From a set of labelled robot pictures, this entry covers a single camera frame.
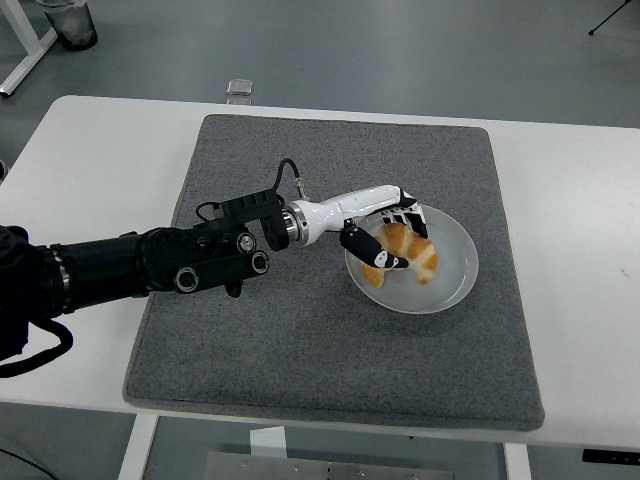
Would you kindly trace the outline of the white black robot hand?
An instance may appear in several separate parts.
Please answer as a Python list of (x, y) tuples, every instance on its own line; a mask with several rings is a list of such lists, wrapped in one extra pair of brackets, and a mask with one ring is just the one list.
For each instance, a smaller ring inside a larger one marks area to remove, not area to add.
[(427, 227), (418, 201), (398, 186), (382, 185), (339, 195), (323, 202), (296, 200), (285, 213), (293, 222), (290, 238), (307, 246), (326, 232), (339, 235), (341, 246), (357, 259), (378, 269), (406, 268), (408, 262), (386, 250), (357, 222), (380, 215), (387, 223), (407, 225), (420, 237), (427, 238)]

